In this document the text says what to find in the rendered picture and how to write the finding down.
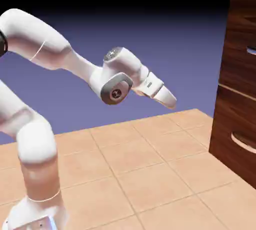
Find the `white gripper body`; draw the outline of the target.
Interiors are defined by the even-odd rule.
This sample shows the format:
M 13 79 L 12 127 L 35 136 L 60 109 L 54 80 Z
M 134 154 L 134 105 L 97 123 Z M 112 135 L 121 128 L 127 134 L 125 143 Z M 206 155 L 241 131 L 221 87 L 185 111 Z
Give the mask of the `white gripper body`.
M 169 109 L 175 108 L 177 103 L 176 97 L 164 85 L 155 95 L 155 101 L 161 103 L 163 106 Z

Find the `dark wood drawer front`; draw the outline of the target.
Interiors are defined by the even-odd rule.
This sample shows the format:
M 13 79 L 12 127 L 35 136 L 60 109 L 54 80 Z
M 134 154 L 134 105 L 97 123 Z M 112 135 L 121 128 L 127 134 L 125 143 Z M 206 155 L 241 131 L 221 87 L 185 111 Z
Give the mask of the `dark wood drawer front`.
M 231 133 L 256 148 L 256 101 L 218 86 L 209 152 L 256 189 L 256 154 L 231 139 Z
M 256 0 L 230 0 L 219 84 L 256 99 Z

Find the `dark wood cabinet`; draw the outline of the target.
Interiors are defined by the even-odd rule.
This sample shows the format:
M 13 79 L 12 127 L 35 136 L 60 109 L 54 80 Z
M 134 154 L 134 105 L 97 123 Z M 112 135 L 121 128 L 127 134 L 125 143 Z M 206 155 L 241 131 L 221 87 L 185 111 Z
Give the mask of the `dark wood cabinet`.
M 256 189 L 256 0 L 230 0 L 209 152 Z

